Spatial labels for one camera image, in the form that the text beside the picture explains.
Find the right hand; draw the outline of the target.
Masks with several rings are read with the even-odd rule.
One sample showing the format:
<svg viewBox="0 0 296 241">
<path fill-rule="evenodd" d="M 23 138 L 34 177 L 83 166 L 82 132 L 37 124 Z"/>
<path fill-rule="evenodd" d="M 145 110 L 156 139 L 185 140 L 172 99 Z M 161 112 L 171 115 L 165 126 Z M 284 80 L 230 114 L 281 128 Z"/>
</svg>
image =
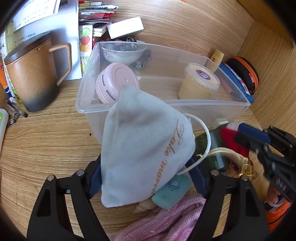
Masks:
<svg viewBox="0 0 296 241">
<path fill-rule="evenodd" d="M 269 205 L 277 204 L 278 197 L 280 195 L 281 195 L 281 193 L 270 183 L 268 190 L 267 190 L 267 195 L 266 195 L 267 203 Z"/>
</svg>

